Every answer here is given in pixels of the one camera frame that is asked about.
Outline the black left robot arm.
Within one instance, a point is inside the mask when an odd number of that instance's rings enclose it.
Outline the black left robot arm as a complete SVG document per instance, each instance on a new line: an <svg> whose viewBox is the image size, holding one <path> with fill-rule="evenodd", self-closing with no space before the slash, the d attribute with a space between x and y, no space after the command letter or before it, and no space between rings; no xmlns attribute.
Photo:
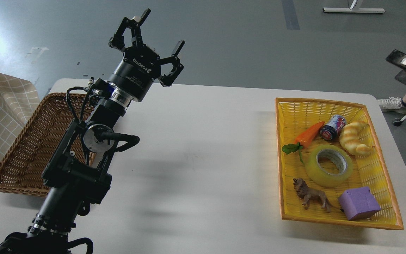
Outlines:
<svg viewBox="0 0 406 254"><path fill-rule="evenodd" d="M136 135L114 131L132 101L141 102L153 82L169 87L184 69L178 54L179 41L171 56L161 58L142 40L141 26L151 13L123 18L109 40L109 47L123 53L108 80L91 78L87 87L71 87L65 101L72 120L42 173L50 191L26 233L13 232L0 244L0 254L70 254L85 245L92 254L89 238L69 241L77 216L100 204L111 187L109 166L116 152L136 146Z"/></svg>

